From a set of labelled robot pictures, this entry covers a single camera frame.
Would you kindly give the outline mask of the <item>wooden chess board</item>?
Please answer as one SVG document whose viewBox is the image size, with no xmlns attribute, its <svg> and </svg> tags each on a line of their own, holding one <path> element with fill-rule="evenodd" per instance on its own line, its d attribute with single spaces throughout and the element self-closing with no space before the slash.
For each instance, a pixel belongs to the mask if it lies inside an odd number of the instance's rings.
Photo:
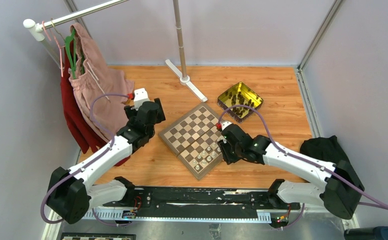
<svg viewBox="0 0 388 240">
<path fill-rule="evenodd" d="M 216 128 L 218 114 L 200 103 L 159 133 L 164 144 L 197 179 L 204 178 L 223 161 Z"/>
</svg>

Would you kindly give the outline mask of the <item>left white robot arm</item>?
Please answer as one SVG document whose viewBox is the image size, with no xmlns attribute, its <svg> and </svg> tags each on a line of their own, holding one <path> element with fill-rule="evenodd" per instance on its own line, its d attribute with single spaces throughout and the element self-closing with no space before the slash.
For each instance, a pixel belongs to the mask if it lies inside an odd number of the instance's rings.
<svg viewBox="0 0 388 240">
<path fill-rule="evenodd" d="M 129 119 L 111 141 L 87 160 L 69 169 L 58 167 L 52 172 L 48 191 L 41 203 L 41 217 L 49 224 L 44 208 L 48 206 L 61 217 L 61 221 L 74 224 L 86 213 L 109 202 L 118 202 L 124 207 L 135 200 L 135 193 L 129 188 L 133 184 L 123 177 L 116 177 L 109 183 L 95 182 L 121 160 L 129 158 L 154 136 L 154 126 L 165 120 L 159 98 L 143 102 L 139 108 L 125 107 Z"/>
</svg>

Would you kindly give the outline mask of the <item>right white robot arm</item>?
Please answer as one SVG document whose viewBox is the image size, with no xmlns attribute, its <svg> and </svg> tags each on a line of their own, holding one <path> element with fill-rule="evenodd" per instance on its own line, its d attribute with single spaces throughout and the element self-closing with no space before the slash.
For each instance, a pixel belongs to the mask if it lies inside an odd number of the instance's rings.
<svg viewBox="0 0 388 240">
<path fill-rule="evenodd" d="M 288 171 L 304 182 L 276 179 L 267 191 L 268 204 L 279 209 L 291 203 L 324 207 L 341 219 L 349 220 L 358 206 L 364 187 L 351 164 L 318 160 L 285 148 L 270 138 L 252 138 L 240 126 L 228 121 L 216 125 L 223 138 L 218 141 L 227 164 L 243 160 Z"/>
</svg>

